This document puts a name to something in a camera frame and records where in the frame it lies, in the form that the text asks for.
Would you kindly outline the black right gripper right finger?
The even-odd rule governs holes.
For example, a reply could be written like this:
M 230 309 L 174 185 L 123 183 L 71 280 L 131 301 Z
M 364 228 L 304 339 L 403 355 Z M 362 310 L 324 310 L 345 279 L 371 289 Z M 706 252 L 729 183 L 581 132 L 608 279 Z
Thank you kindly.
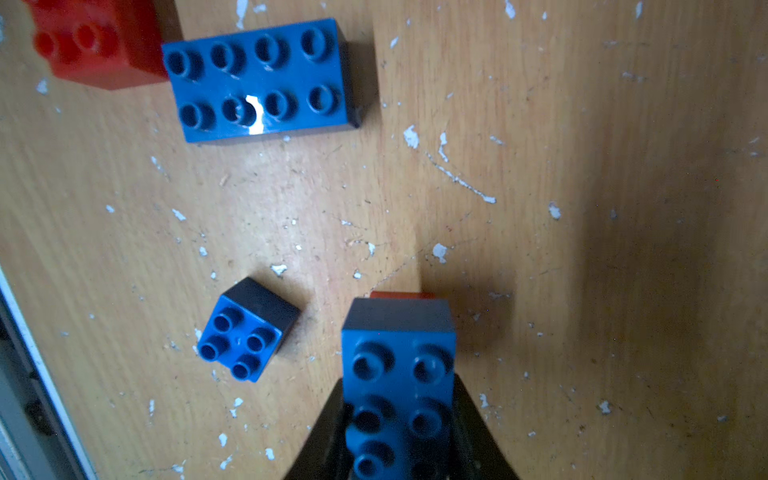
M 498 447 L 458 374 L 454 375 L 451 413 L 451 478 L 520 479 Z

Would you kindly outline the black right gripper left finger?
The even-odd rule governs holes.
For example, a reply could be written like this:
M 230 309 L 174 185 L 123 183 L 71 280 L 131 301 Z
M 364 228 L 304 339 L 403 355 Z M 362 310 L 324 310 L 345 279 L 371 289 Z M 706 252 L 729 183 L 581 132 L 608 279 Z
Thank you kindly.
M 343 380 L 338 379 L 284 479 L 348 479 L 351 456 L 345 434 L 350 421 L 351 407 L 344 401 Z

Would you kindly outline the small blue lego brick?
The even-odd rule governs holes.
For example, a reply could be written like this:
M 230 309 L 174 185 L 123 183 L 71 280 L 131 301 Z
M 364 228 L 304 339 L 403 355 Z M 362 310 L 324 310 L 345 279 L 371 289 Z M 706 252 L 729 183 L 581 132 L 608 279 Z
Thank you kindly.
M 246 277 L 220 295 L 197 344 L 198 355 L 234 379 L 257 382 L 300 310 Z

